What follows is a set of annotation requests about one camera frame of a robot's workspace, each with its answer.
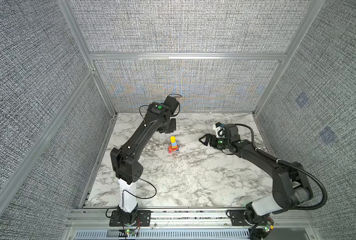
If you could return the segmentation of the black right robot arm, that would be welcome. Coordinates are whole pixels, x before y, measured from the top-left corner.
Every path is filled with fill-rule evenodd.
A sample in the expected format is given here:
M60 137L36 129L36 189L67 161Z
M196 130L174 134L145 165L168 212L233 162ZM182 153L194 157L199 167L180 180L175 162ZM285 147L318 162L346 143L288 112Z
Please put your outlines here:
M302 166L281 165L272 155L258 148L250 126L217 123L215 131L215 135L206 134L199 138L199 142L220 151L228 150L229 155L253 163L272 178L272 193L246 205L244 215L250 225L263 221L270 213L286 212L312 199L307 175L299 171Z

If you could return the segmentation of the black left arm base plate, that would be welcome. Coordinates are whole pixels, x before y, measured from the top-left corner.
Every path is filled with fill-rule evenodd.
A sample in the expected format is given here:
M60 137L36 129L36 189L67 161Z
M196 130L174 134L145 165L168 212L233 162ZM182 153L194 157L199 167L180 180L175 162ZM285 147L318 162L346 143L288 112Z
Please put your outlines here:
M112 211L110 216L110 227L149 227L151 222L151 211L134 210L131 213L122 210Z

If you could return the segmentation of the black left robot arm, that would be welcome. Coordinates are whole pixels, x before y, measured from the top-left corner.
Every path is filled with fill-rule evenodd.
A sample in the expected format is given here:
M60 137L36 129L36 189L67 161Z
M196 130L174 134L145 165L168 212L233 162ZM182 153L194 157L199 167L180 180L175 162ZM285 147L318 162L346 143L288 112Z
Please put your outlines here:
M142 116L142 122L130 139L119 149L110 152L113 170L120 185L120 203L117 207L119 222L132 225L137 219L137 181L141 179L144 167L139 163L141 154L155 132L170 134L176 130L175 117L180 112L182 95L170 94L163 103L153 102Z

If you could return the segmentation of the orange wood block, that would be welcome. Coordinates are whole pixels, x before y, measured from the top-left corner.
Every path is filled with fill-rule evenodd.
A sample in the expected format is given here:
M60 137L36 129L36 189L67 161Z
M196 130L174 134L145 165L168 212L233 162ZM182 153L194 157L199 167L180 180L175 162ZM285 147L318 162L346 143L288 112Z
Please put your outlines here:
M172 146L169 146L169 153L176 152L176 151L172 150L171 147L172 147Z

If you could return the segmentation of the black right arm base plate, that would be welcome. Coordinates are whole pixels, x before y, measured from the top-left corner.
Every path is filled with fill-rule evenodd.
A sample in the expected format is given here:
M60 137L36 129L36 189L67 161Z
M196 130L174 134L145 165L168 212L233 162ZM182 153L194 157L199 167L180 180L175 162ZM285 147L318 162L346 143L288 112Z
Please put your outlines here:
M245 210L227 210L226 215L230 218L231 224L234 227L249 225L245 219Z

